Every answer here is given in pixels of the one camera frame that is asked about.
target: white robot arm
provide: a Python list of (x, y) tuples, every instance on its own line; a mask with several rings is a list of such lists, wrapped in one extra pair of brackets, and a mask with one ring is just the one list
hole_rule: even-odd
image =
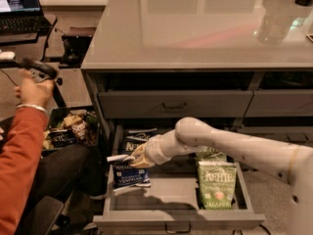
[(161, 165), (174, 156), (209, 146), (270, 174), (292, 187), (288, 235), (313, 231), (313, 148), (219, 130), (193, 118), (180, 119), (171, 130), (151, 138), (133, 155), (134, 167)]

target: orange sleeve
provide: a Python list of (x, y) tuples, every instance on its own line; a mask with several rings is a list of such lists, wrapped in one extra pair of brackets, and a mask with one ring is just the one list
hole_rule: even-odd
[(16, 111), (0, 154), (0, 231), (14, 234), (40, 160), (48, 118), (33, 108)]

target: glossy gray countertop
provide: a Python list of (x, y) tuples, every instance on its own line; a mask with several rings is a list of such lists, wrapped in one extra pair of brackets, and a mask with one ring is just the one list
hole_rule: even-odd
[(313, 70), (294, 0), (110, 0), (83, 70)]

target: wristband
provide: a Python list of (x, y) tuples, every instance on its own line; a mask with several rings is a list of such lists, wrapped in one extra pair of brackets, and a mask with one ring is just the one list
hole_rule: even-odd
[(37, 109), (40, 112), (44, 113), (45, 115), (48, 115), (48, 112), (46, 111), (46, 109), (44, 109), (41, 106), (31, 105), (31, 104), (19, 104), (19, 105), (17, 105), (17, 109), (24, 108), (24, 107), (34, 108), (34, 109)]

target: laptop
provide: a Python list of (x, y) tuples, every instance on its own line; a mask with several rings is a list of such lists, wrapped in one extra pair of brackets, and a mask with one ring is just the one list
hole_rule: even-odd
[(39, 0), (0, 0), (0, 44), (35, 42), (43, 18)]

